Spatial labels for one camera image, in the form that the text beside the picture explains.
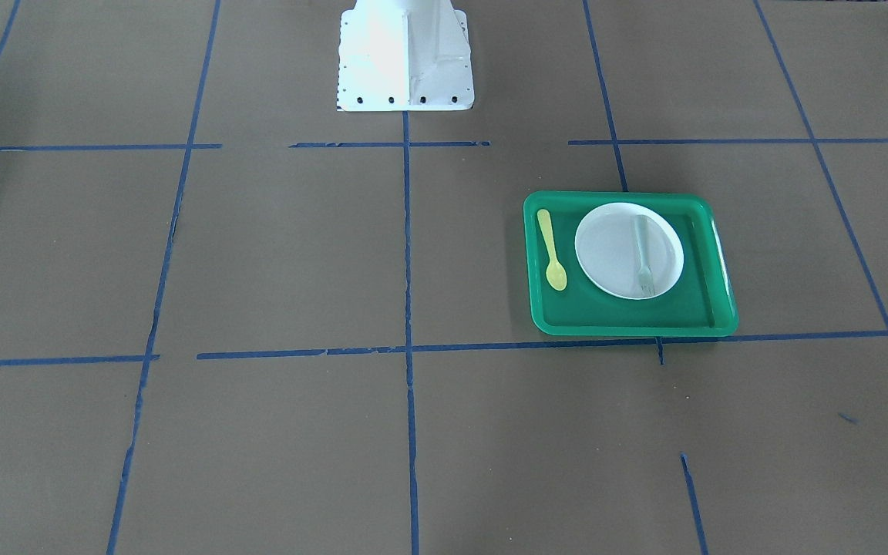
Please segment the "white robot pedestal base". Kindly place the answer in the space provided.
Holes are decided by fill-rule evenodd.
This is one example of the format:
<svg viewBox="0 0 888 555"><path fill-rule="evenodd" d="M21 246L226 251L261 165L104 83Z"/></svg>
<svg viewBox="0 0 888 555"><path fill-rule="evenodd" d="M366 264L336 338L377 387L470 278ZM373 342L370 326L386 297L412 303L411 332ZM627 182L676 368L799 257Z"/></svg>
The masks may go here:
<svg viewBox="0 0 888 555"><path fill-rule="evenodd" d="M451 1L357 1L339 21L336 109L444 112L475 105L466 13Z"/></svg>

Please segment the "white round plate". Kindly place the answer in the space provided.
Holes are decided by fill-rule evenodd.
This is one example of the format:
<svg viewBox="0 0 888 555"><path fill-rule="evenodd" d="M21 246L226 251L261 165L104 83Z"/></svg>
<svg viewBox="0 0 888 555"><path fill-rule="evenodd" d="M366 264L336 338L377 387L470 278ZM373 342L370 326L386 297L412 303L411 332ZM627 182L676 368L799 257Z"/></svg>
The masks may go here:
<svg viewBox="0 0 888 555"><path fill-rule="evenodd" d="M644 298L637 283L637 242L632 221L647 219L646 242L655 296ZM606 294L626 300L659 298L675 288L686 256L675 228L654 210L636 203L606 203L590 210L575 232L575 253L589 281Z"/></svg>

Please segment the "yellow plastic spoon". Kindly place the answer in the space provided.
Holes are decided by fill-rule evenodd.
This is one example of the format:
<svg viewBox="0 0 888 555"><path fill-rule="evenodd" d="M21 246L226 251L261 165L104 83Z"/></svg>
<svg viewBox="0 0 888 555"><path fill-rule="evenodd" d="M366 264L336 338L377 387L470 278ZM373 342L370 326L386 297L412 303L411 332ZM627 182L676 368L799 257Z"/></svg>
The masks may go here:
<svg viewBox="0 0 888 555"><path fill-rule="evenodd" d="M536 212L536 218L540 228L540 235L542 235L543 243L545 244L545 249L547 251L547 267L545 270L547 283L554 291L565 291L568 282L567 272L565 271L563 264L558 260L552 215L550 215L550 212L546 210L546 208L540 208L540 210Z"/></svg>

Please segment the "green plastic tray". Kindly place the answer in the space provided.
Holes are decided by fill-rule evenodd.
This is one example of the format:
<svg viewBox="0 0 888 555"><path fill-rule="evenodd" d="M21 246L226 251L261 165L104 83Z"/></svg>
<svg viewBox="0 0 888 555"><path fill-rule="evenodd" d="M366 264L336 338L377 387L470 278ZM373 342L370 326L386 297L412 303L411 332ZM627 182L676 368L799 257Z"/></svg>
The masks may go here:
<svg viewBox="0 0 888 555"><path fill-rule="evenodd" d="M649 300L614 298L588 280L575 253L575 232L590 210L608 203L644 205L675 228L686 264L676 287ZM552 215L565 291L547 283L547 251L537 221ZM533 323L552 336L725 337L739 325L738 306L711 205L694 194L553 192L529 194L523 221Z"/></svg>

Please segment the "grey plastic fork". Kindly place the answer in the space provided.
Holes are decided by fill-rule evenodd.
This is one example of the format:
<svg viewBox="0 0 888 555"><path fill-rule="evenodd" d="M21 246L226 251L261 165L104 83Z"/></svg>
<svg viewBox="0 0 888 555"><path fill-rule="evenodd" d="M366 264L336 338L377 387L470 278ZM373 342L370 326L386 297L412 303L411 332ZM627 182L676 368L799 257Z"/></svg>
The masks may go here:
<svg viewBox="0 0 888 555"><path fill-rule="evenodd" d="M646 231L648 231L648 219L644 215L638 215L632 221L632 229L634 229L634 238L637 242L637 257L639 268L637 269L637 283L641 289L644 298L652 298L655 296L654 277L649 264L648 243L646 242Z"/></svg>

